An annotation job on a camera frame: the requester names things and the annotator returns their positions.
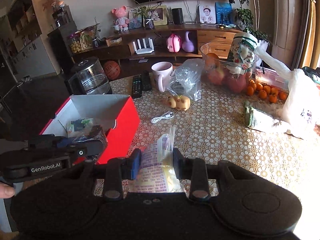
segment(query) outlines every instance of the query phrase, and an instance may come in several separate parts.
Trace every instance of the orange basketball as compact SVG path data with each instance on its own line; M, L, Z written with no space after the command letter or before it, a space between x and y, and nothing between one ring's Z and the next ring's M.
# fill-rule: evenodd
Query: orange basketball
M120 66L112 60L103 65L103 70L109 80L115 80L120 75Z

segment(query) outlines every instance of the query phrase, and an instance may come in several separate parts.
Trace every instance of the picture frame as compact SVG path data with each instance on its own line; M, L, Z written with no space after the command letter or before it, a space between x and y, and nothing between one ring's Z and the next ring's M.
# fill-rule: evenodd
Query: picture frame
M199 5L200 23L216 24L216 9L214 4L202 4Z
M228 2L216 2L217 24L233 24L232 7Z
M155 26L166 25L168 23L166 5L160 5L157 8L150 10L148 14L151 16L152 19L154 19L153 23Z
M134 11L129 11L129 30L138 29L142 27L142 16L141 15L134 15Z

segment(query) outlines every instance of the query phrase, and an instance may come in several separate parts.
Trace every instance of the yellow toy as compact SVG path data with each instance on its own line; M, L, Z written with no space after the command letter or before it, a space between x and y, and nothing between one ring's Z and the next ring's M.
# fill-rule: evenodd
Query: yellow toy
M169 106L178 110L187 111L190 107L190 99L186 96L169 97Z

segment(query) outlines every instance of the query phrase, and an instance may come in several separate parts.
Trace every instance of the remote control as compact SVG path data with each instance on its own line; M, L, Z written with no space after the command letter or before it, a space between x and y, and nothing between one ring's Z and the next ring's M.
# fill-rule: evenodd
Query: remote control
M132 92L131 97L133 99L142 97L142 80L141 75L134 76L132 78Z
M149 91L152 90L151 82L150 82L150 75L148 71L144 71L142 73L142 90Z

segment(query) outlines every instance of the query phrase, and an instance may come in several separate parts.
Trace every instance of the open cardboard box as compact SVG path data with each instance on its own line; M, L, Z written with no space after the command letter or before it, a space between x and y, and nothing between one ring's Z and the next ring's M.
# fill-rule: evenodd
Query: open cardboard box
M107 132L108 146L97 163L104 164L115 157L125 157L138 129L140 119L132 98L127 95L70 96L57 110L40 134L67 137L67 123L83 118L98 118L113 123Z

